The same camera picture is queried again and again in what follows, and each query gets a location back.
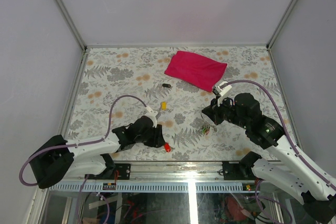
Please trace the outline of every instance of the white wall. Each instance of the white wall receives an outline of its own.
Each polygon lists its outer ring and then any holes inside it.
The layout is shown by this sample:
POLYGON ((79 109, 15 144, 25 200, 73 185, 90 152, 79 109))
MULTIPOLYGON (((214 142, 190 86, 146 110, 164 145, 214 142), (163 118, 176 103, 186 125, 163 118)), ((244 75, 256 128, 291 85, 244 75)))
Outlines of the white wall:
POLYGON ((63 0, 87 44, 266 44, 290 0, 63 0))
POLYGON ((273 46, 302 145, 336 176, 336 0, 299 0, 273 46))
POLYGON ((19 169, 57 133, 81 52, 53 0, 0 7, 0 222, 19 224, 35 192, 19 169))

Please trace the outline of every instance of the gray leaf pattern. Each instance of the gray leaf pattern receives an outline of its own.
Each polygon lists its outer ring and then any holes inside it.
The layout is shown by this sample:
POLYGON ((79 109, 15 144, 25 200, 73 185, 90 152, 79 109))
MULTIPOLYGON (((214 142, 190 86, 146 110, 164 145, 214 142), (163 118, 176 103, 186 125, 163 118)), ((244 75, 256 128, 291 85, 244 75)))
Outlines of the gray leaf pattern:
POLYGON ((107 80, 111 82, 125 80, 134 74, 133 70, 119 68, 111 68, 110 73, 111 74, 107 76, 107 80))
POLYGON ((89 77, 93 77, 96 78, 98 77, 102 77, 104 76, 111 68, 110 67, 106 67, 106 66, 95 66, 91 69, 87 69, 85 70, 84 74, 85 77, 89 78, 89 77))
POLYGON ((240 74, 239 68, 227 66, 224 72, 224 78, 232 78, 233 76, 238 76, 239 74, 240 74))
POLYGON ((179 81, 177 82, 176 86, 179 88, 179 89, 183 89, 184 91, 189 91, 191 93, 197 93, 200 89, 188 82, 185 82, 185 81, 179 81))
POLYGON ((182 124, 182 123, 184 123, 185 116, 182 115, 181 113, 177 113, 177 114, 175 114, 174 119, 175 119, 175 122, 177 124, 182 124))
MULTIPOLYGON (((215 96, 185 81, 166 76, 170 60, 178 50, 194 52, 228 64, 222 80, 249 79, 261 83, 278 104, 288 130, 291 128, 278 84, 265 47, 165 47, 91 48, 66 139, 86 139, 106 133, 110 106, 123 94, 141 98, 158 110, 163 136, 172 148, 149 148, 135 144, 130 150, 113 154, 117 161, 222 161, 240 160, 249 151, 275 159, 245 136, 242 129, 223 122, 217 132, 203 136, 200 111, 215 96), (162 87, 169 83, 171 88, 162 87), (166 102, 166 110, 161 103, 166 102)), ((260 102, 263 114, 278 120, 264 92, 251 84, 233 86, 230 97, 250 92, 260 102)), ((145 110, 140 102, 125 98, 112 111, 111 128, 134 123, 145 110)))

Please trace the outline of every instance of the red object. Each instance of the red object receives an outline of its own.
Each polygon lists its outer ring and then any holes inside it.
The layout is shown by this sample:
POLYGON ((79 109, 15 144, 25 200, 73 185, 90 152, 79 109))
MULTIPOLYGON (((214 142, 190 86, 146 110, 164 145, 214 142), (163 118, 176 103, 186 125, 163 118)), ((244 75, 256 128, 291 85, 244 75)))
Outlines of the red object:
POLYGON ((226 198, 226 205, 229 213, 233 217, 234 221, 243 221, 247 219, 247 216, 243 214, 243 207, 239 205, 239 203, 235 200, 234 197, 229 196, 226 198))
POLYGON ((226 66, 226 63, 193 52, 178 51, 164 73, 211 92, 213 86, 222 78, 226 66))
POLYGON ((169 143, 165 143, 164 144, 164 148, 166 149, 166 152, 170 152, 170 146, 169 146, 169 143))

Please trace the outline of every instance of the robotic arm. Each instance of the robotic arm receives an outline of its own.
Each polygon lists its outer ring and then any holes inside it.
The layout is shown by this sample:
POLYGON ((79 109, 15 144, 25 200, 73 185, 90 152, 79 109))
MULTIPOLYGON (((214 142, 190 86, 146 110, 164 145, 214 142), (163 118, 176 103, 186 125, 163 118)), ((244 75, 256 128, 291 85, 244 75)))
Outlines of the robotic arm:
POLYGON ((328 223, 336 214, 336 179, 322 170, 297 145, 291 147, 284 128, 262 114, 260 104, 250 93, 233 99, 226 97, 231 89, 226 82, 213 92, 216 98, 202 110, 216 125, 223 121, 245 129, 247 137, 277 157, 293 173, 275 167, 260 155, 249 152, 239 163, 253 174, 271 182, 299 201, 306 212, 320 223, 328 223))
MULTIPOLYGON (((61 135, 52 137, 28 160, 37 184, 22 183, 27 186, 38 185, 44 189, 63 178, 78 178, 83 175, 89 175, 90 179, 114 179, 116 165, 109 153, 128 150, 136 143, 156 148, 165 144, 162 125, 156 120, 157 111, 149 106, 146 106, 146 110, 147 113, 134 123, 115 128, 112 133, 109 132, 109 127, 106 137, 68 141, 61 135)), ((21 180, 25 165, 20 171, 21 180)))

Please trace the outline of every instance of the wire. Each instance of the wire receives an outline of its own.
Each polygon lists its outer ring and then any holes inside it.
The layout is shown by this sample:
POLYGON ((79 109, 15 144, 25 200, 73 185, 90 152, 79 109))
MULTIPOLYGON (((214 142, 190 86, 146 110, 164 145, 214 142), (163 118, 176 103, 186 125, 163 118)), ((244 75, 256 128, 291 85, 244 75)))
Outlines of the wire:
POLYGON ((259 221, 262 222, 262 223, 267 223, 267 224, 269 224, 269 223, 273 223, 273 222, 270 222, 270 221, 264 221, 264 220, 261 220, 261 219, 259 219, 259 217, 262 217, 262 216, 258 216, 258 217, 256 217, 255 219, 256 219, 256 220, 259 220, 259 221))
POLYGON ((124 215, 123 219, 125 219, 125 218, 126 218, 126 216, 127 216, 128 212, 131 210, 131 208, 132 208, 132 205, 130 205, 130 207, 128 208, 128 210, 127 210, 126 214, 124 215))
MULTIPOLYGON (((78 196, 77 196, 76 215, 77 215, 77 222, 80 223, 80 224, 82 224, 82 221, 81 221, 80 216, 79 216, 79 201, 80 201, 79 199, 80 199, 80 196, 81 196, 81 193, 83 191, 84 185, 85 185, 86 181, 88 180, 88 178, 89 178, 89 174, 85 177, 85 179, 83 181, 83 184, 80 186, 79 193, 78 193, 78 196)), ((109 202, 100 193, 98 193, 97 196, 101 197, 106 202, 106 205, 107 205, 107 215, 106 215, 106 219, 105 219, 105 221, 104 221, 103 224, 107 224, 107 221, 109 220, 109 217, 110 217, 110 205, 109 205, 109 202)))
POLYGON ((85 177, 85 179, 84 179, 84 182, 83 182, 83 184, 80 186, 80 188, 79 188, 79 193, 78 193, 78 196, 77 196, 77 202, 76 202, 76 215, 77 215, 77 222, 79 221, 79 223, 81 224, 81 221, 80 221, 80 217, 79 217, 79 198, 80 198, 80 196, 81 196, 81 193, 82 193, 82 191, 83 191, 83 188, 84 188, 84 185, 85 185, 85 183, 86 183, 86 181, 88 180, 88 178, 89 178, 89 174, 88 175, 86 175, 86 177, 85 177))
POLYGON ((268 197, 264 197, 264 196, 259 196, 259 195, 258 195, 258 193, 257 193, 257 192, 258 192, 258 189, 259 189, 259 187, 260 187, 260 184, 261 184, 263 181, 264 181, 264 180, 261 179, 261 180, 258 182, 258 184, 257 184, 257 186, 256 186, 256 190, 255 190, 255 198, 256 198, 256 202, 257 202, 257 204, 258 204, 258 206, 259 206, 261 212, 262 212, 262 213, 263 213, 263 214, 264 214, 270 221, 273 221, 273 222, 276 223, 276 224, 292 224, 292 223, 293 223, 293 217, 292 217, 292 215, 290 214, 289 210, 286 208, 286 206, 284 206, 282 203, 280 203, 280 202, 278 202, 278 201, 276 201, 276 200, 274 200, 274 199, 271 199, 271 198, 268 198, 268 197), (273 203, 278 204, 283 210, 285 210, 285 211, 287 212, 287 214, 288 214, 288 216, 289 216, 289 222, 288 222, 288 223, 283 223, 283 222, 279 222, 279 221, 273 219, 272 216, 270 216, 270 215, 268 214, 268 212, 266 212, 266 211, 264 210, 264 208, 262 207, 261 202, 260 202, 259 199, 265 199, 265 200, 268 200, 268 201, 271 201, 271 202, 273 202, 273 203))
POLYGON ((108 129, 107 129, 107 132, 105 134, 105 137, 102 137, 101 139, 98 139, 98 140, 94 140, 94 141, 88 141, 88 142, 84 142, 84 143, 79 143, 78 145, 77 144, 65 144, 65 145, 57 145, 57 146, 51 146, 51 147, 48 147, 48 148, 45 148, 43 150, 40 150, 36 153, 34 153, 32 156, 29 157, 29 159, 23 164, 23 166, 21 167, 20 169, 20 172, 19 172, 19 180, 20 182, 25 185, 25 186, 37 186, 38 183, 28 183, 28 182, 25 182, 25 180, 23 179, 23 172, 25 170, 25 168, 27 167, 27 165, 30 163, 30 161, 32 161, 35 157, 41 155, 42 153, 44 152, 49 152, 49 151, 52 151, 52 150, 58 150, 58 149, 63 149, 63 148, 70 148, 70 147, 77 147, 77 146, 84 146, 84 145, 89 145, 89 144, 98 144, 102 141, 104 141, 108 135, 110 134, 110 130, 111 130, 111 119, 112 119, 112 110, 116 104, 116 102, 118 102, 121 98, 124 98, 124 97, 131 97, 131 98, 134 98, 134 99, 137 99, 139 100, 145 107, 147 106, 140 98, 138 97, 135 97, 133 95, 129 95, 129 94, 125 94, 125 95, 122 95, 120 97, 118 97, 113 103, 112 103, 112 106, 111 106, 111 109, 110 109, 110 114, 109 114, 109 125, 108 125, 108 129))
POLYGON ((266 218, 266 217, 264 217, 264 216, 261 216, 261 215, 259 215, 258 217, 263 218, 263 219, 265 219, 265 220, 269 220, 268 218, 266 218))
POLYGON ((224 85, 222 85, 220 88, 223 88, 225 86, 228 86, 228 85, 231 85, 231 84, 234 84, 234 83, 242 83, 242 82, 246 82, 246 83, 251 83, 251 84, 254 84, 258 87, 260 87, 264 92, 265 94, 268 96, 268 98, 271 100, 275 110, 277 111, 277 114, 280 118, 280 121, 281 121, 281 124, 282 124, 282 127, 283 127, 283 130, 285 132, 285 136, 287 137, 287 140, 290 144, 290 146, 292 147, 292 149, 294 150, 295 154, 299 157, 299 159, 301 159, 301 161, 312 171, 314 172, 321 180, 323 180, 325 183, 327 183, 327 185, 329 185, 332 189, 336 190, 336 186, 334 184, 332 184, 327 178, 325 178, 322 174, 320 174, 314 167, 312 167, 309 162, 300 154, 299 150, 297 149, 297 146, 296 144, 293 142, 293 140, 290 138, 289 136, 289 133, 288 133, 288 130, 286 128, 286 125, 285 125, 285 122, 284 122, 284 119, 282 118, 282 115, 280 113, 280 110, 279 108, 277 107, 273 97, 271 96, 271 94, 267 91, 267 89, 265 87, 263 87, 261 84, 259 84, 258 82, 255 82, 255 81, 250 81, 250 80, 236 80, 236 81, 230 81, 224 85))
POLYGON ((114 184, 115 184, 115 188, 116 189, 117 189, 117 180, 118 180, 118 177, 119 177, 119 171, 115 170, 115 172, 114 172, 114 184))

